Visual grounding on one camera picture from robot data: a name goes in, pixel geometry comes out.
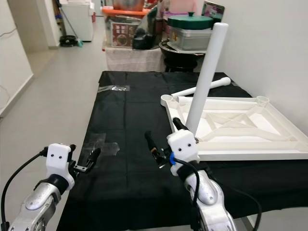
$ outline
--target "box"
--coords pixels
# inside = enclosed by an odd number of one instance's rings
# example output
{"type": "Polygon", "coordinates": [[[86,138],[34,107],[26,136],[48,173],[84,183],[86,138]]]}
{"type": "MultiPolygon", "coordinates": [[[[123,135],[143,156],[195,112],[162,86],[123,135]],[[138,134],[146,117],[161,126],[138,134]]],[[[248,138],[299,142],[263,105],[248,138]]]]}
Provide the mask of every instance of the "box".
{"type": "Polygon", "coordinates": [[[141,19],[149,12],[143,11],[120,11],[112,6],[104,6],[102,12],[106,26],[106,46],[129,48],[135,31],[141,19]]]}
{"type": "Polygon", "coordinates": [[[206,51],[212,29],[187,30],[170,26],[170,45],[183,51],[206,51]]]}

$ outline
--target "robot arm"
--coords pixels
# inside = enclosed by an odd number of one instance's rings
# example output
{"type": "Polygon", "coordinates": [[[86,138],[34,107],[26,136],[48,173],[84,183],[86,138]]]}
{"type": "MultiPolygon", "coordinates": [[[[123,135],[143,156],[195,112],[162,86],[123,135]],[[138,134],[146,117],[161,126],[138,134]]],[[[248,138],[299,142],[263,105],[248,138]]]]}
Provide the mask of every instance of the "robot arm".
{"type": "MultiPolygon", "coordinates": [[[[146,133],[145,137],[158,165],[163,166],[170,162],[172,164],[171,173],[181,178],[193,199],[197,185],[196,175],[191,168],[174,162],[174,158],[197,167],[200,158],[198,156],[196,139],[178,118],[174,118],[173,122],[178,131],[167,136],[169,147],[164,150],[164,155],[157,151],[149,133],[146,133]]],[[[205,231],[236,231],[233,218],[225,209],[224,194],[220,186],[213,180],[210,180],[204,170],[199,170],[198,175],[200,179],[197,194],[198,212],[195,214],[198,220],[194,223],[193,218],[191,227],[194,230],[205,231]]]]}
{"type": "Polygon", "coordinates": [[[47,152],[47,179],[41,180],[34,191],[22,202],[17,218],[9,231],[44,231],[55,213],[61,195],[73,188],[79,173],[88,173],[95,165],[101,150],[90,154],[87,165],[81,167],[72,161],[75,146],[51,144],[47,152]]]}

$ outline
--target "green pot lid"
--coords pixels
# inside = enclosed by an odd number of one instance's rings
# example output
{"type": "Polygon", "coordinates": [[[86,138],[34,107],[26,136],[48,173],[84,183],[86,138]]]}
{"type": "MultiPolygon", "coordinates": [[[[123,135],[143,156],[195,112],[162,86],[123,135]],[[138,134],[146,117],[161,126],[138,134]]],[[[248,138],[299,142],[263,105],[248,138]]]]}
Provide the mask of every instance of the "green pot lid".
{"type": "Polygon", "coordinates": [[[213,18],[194,16],[193,13],[194,12],[188,12],[188,15],[171,16],[168,18],[168,25],[188,30],[203,30],[213,26],[213,18]]]}

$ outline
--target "white tablecloth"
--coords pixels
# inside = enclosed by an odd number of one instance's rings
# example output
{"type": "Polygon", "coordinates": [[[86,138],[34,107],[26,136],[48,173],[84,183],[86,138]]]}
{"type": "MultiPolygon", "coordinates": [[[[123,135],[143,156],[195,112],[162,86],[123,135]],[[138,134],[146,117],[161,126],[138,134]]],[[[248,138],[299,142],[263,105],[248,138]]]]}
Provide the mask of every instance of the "white tablecloth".
{"type": "Polygon", "coordinates": [[[104,47],[109,71],[165,71],[160,48],[134,51],[130,48],[104,47]]]}

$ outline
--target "gray floor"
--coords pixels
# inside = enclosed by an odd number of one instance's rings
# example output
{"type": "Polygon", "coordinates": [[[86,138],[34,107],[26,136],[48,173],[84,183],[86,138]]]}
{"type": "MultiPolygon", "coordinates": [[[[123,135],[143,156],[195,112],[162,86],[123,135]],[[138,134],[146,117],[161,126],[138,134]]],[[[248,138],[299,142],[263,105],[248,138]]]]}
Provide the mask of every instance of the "gray floor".
{"type": "MultiPolygon", "coordinates": [[[[98,80],[106,70],[102,52],[103,19],[97,17],[94,40],[83,48],[60,48],[36,75],[35,81],[3,119],[0,125],[1,188],[8,177],[44,146],[60,142],[77,145],[78,159],[94,104],[98,80]]],[[[6,217],[12,221],[22,200],[46,174],[42,157],[26,167],[9,187],[6,217]]],[[[68,193],[63,195],[47,230],[56,230],[68,193]]],[[[265,213],[260,231],[307,230],[307,208],[265,213]]],[[[238,231],[245,231],[240,219],[238,231]]],[[[187,231],[188,226],[162,228],[160,231],[187,231]]]]}

